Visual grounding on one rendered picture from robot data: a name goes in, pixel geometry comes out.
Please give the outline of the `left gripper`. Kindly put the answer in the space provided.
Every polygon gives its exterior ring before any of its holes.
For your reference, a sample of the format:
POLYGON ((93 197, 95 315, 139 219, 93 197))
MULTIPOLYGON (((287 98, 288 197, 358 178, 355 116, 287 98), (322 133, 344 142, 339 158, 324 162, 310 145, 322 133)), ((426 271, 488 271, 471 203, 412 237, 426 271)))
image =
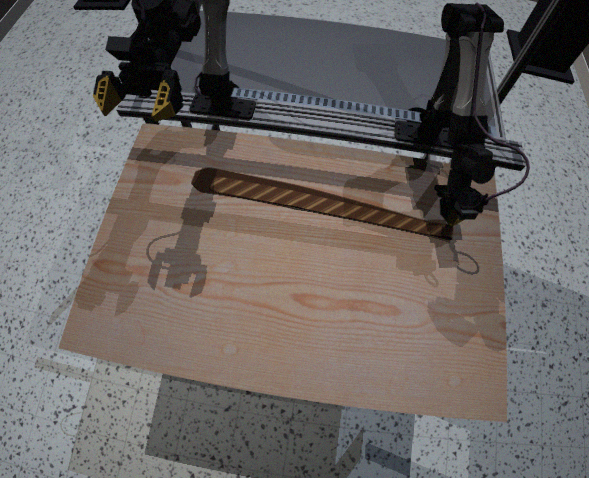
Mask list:
POLYGON ((442 200, 440 199, 440 215, 450 226, 455 226, 463 221, 459 220, 456 214, 454 204, 457 198, 454 196, 453 191, 473 191, 477 196, 482 195, 475 188, 470 187, 471 181, 472 179, 466 175, 457 174, 451 169, 447 185, 435 185, 434 189, 437 191, 437 195, 442 197, 442 200))

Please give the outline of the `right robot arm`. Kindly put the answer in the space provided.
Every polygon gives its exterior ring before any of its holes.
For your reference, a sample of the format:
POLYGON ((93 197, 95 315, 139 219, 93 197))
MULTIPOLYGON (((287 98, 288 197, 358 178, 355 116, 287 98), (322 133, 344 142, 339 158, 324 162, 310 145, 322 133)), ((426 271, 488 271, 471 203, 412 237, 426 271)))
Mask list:
POLYGON ((226 59, 226 18, 230 0, 141 2, 145 7, 146 26, 139 24, 131 38, 108 36, 105 50, 118 60, 151 64, 158 59, 149 46, 157 46, 164 49, 173 62, 181 43, 191 42, 197 36, 202 5, 205 22, 205 55, 199 81, 202 95, 194 96, 189 110, 191 113, 252 119, 255 101, 229 97, 234 89, 226 59))

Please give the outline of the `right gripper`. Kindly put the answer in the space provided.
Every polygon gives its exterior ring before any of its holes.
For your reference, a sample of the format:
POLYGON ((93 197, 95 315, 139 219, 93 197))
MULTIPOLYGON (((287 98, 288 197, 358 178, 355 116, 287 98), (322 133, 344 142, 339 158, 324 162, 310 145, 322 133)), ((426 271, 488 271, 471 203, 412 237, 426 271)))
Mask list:
POLYGON ((150 47, 154 50, 158 62, 121 62, 118 66, 121 70, 119 77, 115 77, 113 71, 102 71, 102 75, 96 77, 93 98, 104 116, 107 116, 126 94, 151 96, 151 90, 158 91, 152 112, 153 121, 174 117, 183 108, 180 79, 176 70, 170 70, 170 55, 162 48, 150 47))

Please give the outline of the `black slotted metal crossbar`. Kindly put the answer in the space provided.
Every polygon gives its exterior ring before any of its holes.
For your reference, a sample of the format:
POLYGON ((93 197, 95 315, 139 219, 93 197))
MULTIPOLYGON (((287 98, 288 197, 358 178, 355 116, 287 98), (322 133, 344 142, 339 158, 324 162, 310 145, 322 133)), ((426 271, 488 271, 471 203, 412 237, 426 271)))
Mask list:
MULTIPOLYGON (((155 105, 155 98, 141 98, 126 95, 116 111, 119 116, 149 118, 155 105)), ((252 119, 191 113, 192 101, 183 101, 183 108, 174 116, 164 120, 213 124, 267 130, 306 136, 314 136, 394 149, 401 149, 430 155, 452 158, 453 149, 443 148, 395 139, 395 127, 356 120, 320 116, 313 114, 255 108, 252 119)), ((521 171, 525 159, 509 147, 485 143, 493 152, 492 162, 496 167, 521 171)))

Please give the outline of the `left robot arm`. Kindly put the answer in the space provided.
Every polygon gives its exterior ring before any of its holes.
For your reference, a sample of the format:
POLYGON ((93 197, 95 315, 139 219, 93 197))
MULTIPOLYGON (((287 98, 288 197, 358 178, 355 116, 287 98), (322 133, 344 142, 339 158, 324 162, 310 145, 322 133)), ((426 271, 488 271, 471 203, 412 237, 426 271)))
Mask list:
MULTIPOLYGON (((420 113, 421 126, 396 121, 395 139, 453 149, 450 168, 484 184, 494 176, 495 166, 493 152, 485 148, 487 136, 477 124, 474 112, 488 132, 485 115, 488 57, 494 32, 504 31, 504 21, 488 5, 480 5, 447 3, 444 6, 441 25, 446 32, 446 48, 436 90, 428 100, 426 111, 420 113), (486 17, 483 32, 477 32, 484 12, 480 5, 490 18, 486 17), (453 122, 449 124, 449 121, 453 122)), ((485 200, 487 193, 478 197, 473 191, 453 191, 453 194, 457 198, 454 208, 459 220, 476 219, 483 212, 483 205, 489 202, 485 200)))

